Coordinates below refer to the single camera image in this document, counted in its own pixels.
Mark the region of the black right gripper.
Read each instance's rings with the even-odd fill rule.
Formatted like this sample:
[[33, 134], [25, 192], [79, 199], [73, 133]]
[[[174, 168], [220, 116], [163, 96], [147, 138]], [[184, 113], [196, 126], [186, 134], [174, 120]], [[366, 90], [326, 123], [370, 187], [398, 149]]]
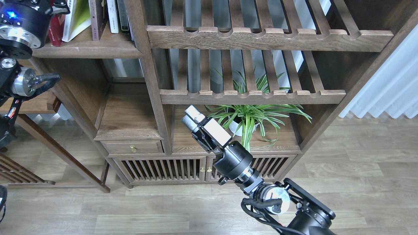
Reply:
[[194, 140], [216, 157], [213, 167], [221, 174], [219, 185], [228, 180], [245, 183], [253, 175], [251, 154], [213, 118], [206, 118], [193, 105], [185, 109], [182, 123], [192, 132]]

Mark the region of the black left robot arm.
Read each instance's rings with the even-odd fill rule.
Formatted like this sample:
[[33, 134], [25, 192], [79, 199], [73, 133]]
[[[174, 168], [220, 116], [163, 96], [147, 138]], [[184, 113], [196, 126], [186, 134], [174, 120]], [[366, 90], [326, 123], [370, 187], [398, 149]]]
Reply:
[[16, 139], [14, 124], [24, 101], [51, 89], [61, 80], [58, 73], [37, 76], [18, 59], [30, 59], [33, 49], [44, 46], [51, 19], [69, 14], [64, 0], [2, 0], [1, 1], [1, 105], [13, 98], [9, 112], [1, 117], [1, 147]]

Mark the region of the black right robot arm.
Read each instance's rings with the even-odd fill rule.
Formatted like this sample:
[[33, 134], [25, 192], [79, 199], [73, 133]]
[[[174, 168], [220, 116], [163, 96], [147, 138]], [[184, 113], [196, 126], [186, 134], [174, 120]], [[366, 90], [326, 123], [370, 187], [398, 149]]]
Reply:
[[246, 198], [243, 211], [271, 226], [281, 235], [332, 235], [335, 213], [289, 178], [283, 183], [265, 183], [251, 167], [253, 156], [213, 118], [194, 106], [185, 109], [183, 124], [195, 141], [208, 153], [216, 155], [213, 167], [221, 174], [219, 185], [233, 180]]

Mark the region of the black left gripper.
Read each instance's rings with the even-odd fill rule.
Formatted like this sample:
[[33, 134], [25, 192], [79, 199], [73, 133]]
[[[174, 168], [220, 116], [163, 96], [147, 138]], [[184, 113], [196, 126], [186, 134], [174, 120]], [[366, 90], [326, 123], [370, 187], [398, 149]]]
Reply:
[[65, 0], [2, 0], [1, 56], [29, 59], [44, 46], [51, 19], [69, 14]]

